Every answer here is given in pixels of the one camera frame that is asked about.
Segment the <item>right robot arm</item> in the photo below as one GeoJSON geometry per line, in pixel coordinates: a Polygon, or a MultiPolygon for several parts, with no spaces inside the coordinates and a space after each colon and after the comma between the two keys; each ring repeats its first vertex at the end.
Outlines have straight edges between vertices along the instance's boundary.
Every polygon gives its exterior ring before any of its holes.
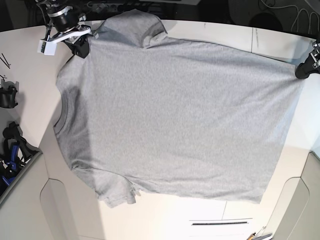
{"type": "Polygon", "coordinates": [[[58,43],[64,43],[73,55],[86,58],[90,52],[88,36],[92,35],[89,25],[80,24],[86,14],[65,0],[37,0],[36,6],[45,24],[45,36],[39,40],[37,52],[54,56],[58,43]]]}

